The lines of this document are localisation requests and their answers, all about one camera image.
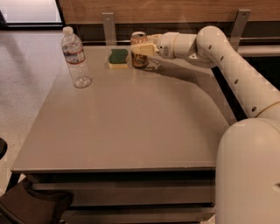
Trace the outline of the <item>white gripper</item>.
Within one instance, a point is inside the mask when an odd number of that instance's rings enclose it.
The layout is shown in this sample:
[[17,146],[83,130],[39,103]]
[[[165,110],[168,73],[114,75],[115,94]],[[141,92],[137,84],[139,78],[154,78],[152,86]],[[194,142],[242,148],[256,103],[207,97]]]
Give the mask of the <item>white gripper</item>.
[[174,42],[178,35],[177,32],[148,35],[147,43],[132,45],[131,51],[146,56],[153,56],[158,53],[164,59],[174,59]]

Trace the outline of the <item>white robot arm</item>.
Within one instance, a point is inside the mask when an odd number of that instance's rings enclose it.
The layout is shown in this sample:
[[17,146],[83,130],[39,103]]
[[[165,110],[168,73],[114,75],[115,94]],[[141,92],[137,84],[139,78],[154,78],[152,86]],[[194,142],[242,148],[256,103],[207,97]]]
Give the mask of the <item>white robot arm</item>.
[[216,224],[280,224],[280,92],[215,26],[197,34],[150,35],[133,53],[218,67],[246,117],[220,140],[215,172]]

